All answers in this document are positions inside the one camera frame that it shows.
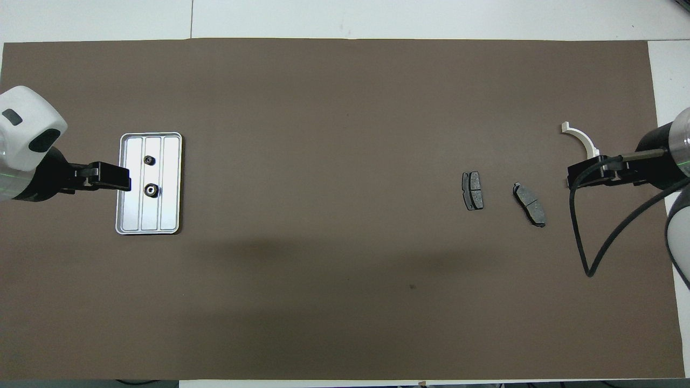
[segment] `brown mat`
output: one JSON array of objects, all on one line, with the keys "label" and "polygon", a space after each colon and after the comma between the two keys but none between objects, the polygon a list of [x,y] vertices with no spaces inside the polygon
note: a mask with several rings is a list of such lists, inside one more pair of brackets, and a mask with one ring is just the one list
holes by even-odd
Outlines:
[{"label": "brown mat", "polygon": [[[645,42],[9,43],[15,85],[71,162],[182,133],[184,202],[179,235],[130,237],[113,192],[0,204],[0,378],[683,375],[662,206],[588,279],[564,186],[561,122],[609,154],[656,126]],[[583,190],[590,254],[656,192]]]}]

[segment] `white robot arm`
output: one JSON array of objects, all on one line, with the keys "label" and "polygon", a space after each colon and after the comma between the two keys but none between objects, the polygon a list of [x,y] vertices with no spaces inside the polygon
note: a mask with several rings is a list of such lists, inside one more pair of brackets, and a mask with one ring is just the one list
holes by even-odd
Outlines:
[{"label": "white robot arm", "polygon": [[38,202],[77,190],[130,190],[125,168],[67,163],[52,146],[67,131],[67,123],[33,90],[15,86],[0,94],[0,115],[0,202]]}]

